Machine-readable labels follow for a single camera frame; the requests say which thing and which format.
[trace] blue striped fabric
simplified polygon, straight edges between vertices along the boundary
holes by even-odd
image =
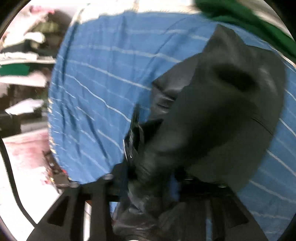
[[[92,182],[122,160],[134,105],[141,104],[146,120],[151,82],[201,52],[216,25],[202,15],[125,12],[69,28],[52,76],[49,123],[55,157],[73,180]],[[246,44],[271,50],[253,34],[224,25]],[[288,82],[277,134],[239,193],[271,241],[296,212],[296,71],[284,63]]]

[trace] floor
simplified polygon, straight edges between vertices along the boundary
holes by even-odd
[[[42,112],[41,118],[22,120],[20,128],[21,128],[21,133],[26,133],[30,131],[47,128],[47,109],[46,111]]]
[[[49,150],[47,129],[4,138],[3,141],[22,204],[33,220],[39,222],[59,196],[52,185],[45,183],[42,150]],[[25,241],[33,230],[33,226],[16,205],[2,160],[0,160],[0,216],[18,241]]]

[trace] black garment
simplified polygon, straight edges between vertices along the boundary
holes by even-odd
[[[265,154],[285,81],[284,64],[273,52],[245,45],[221,25],[202,53],[157,78],[150,121],[131,126],[127,138],[139,144],[125,148],[132,175],[114,215],[114,233],[125,240],[204,241],[202,210],[210,202],[213,240],[267,240],[233,191],[246,184]],[[190,177],[180,183],[195,182],[187,190],[206,197],[190,196],[170,207],[165,184],[180,169]],[[204,183],[211,191],[201,191]],[[215,183],[230,191],[219,193]]]
[[[242,188],[272,139],[285,82],[279,57],[218,25],[202,53],[153,82],[150,119],[164,120],[139,164],[142,182],[184,165],[201,181]]]

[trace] green fabric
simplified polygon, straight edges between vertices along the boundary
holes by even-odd
[[[56,33],[59,31],[59,25],[53,21],[48,21],[45,23],[39,23],[33,32],[41,32],[43,34]]]
[[[207,18],[242,27],[296,62],[295,41],[279,28],[261,20],[252,10],[236,0],[195,0],[195,3]]]
[[[30,67],[25,64],[7,64],[2,65],[0,68],[0,76],[6,75],[23,75],[29,74]]]

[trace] dark gray fabric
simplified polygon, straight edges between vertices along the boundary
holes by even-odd
[[[147,179],[174,162],[202,181],[238,191],[272,139],[285,82],[284,65],[273,52],[247,46],[218,25],[201,54],[153,82],[150,118],[164,122],[149,147],[153,157],[143,161]]]

